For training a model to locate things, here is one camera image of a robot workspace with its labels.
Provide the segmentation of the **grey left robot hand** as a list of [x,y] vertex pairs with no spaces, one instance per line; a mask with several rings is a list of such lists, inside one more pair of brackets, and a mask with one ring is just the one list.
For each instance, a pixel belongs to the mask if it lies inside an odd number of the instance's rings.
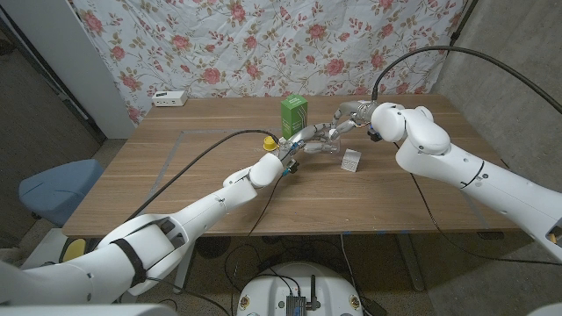
[[310,125],[295,133],[288,140],[280,139],[278,143],[278,159],[285,168],[293,161],[293,156],[299,151],[307,154],[337,154],[340,151],[340,141],[329,139],[329,123]]

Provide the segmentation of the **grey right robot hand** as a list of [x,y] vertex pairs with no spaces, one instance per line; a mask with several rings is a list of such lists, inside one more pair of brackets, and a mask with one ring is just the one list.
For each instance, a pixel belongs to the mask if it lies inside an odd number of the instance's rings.
[[336,140],[342,134],[359,126],[369,125],[371,115],[378,107],[376,101],[347,101],[339,105],[330,124],[329,139]]

